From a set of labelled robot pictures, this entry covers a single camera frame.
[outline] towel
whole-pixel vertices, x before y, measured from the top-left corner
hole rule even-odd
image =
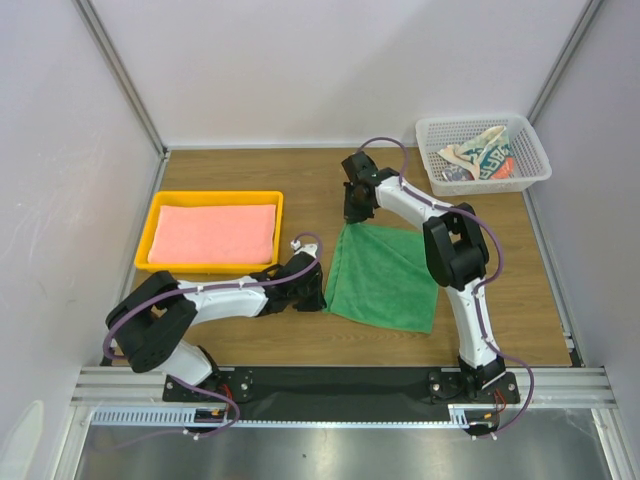
[[[269,263],[275,218],[275,205],[163,205],[149,263]]]
[[[327,312],[382,328],[430,333],[438,284],[417,232],[345,225],[325,293]]]

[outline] shiny floor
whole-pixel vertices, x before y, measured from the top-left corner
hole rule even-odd
[[[76,480],[611,478],[589,410],[530,411],[497,441],[453,430],[233,428],[109,450],[154,431],[91,427]]]

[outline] folded pink towel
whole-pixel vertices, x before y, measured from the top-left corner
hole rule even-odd
[[[269,263],[275,218],[275,205],[164,205],[149,263]]]

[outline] white wall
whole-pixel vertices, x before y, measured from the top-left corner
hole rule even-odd
[[[589,365],[604,365],[640,452],[640,3],[611,0],[536,129],[534,188]]]
[[[69,0],[0,4],[0,449],[44,401],[45,478],[99,358],[158,157]]]
[[[414,142],[526,114],[585,0],[94,0],[173,147]]]

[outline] yellow tray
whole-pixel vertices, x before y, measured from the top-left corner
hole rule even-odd
[[[282,225],[282,192],[183,192],[162,191],[156,193],[149,209],[149,215],[142,231],[134,264],[140,270],[158,272],[169,270],[172,273],[253,273],[278,263],[280,245],[280,226]],[[218,205],[275,205],[276,227],[273,232],[273,257],[267,264],[206,264],[206,263],[149,263],[149,250],[158,226],[158,216],[162,205],[173,207],[210,207]]]

